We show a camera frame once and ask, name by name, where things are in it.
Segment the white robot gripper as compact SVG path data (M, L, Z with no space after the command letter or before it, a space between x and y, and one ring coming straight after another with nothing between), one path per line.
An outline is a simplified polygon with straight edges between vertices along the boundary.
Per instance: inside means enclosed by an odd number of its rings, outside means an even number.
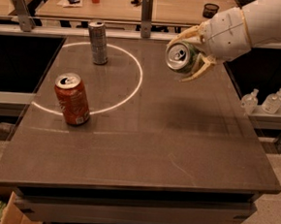
M189 41L203 53L198 54L190 75L181 82L196 80L217 65L217 60L232 61L251 50L246 21L240 8L230 8L212 19L191 26L176 35L167 46Z

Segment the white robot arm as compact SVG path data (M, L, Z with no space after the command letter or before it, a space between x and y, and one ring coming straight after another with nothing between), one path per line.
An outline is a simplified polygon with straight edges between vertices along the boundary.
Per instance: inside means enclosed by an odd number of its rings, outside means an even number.
M281 43L281 0L255 0L176 35L167 45L165 59L179 72L190 62L184 80L195 80L215 65L273 43Z

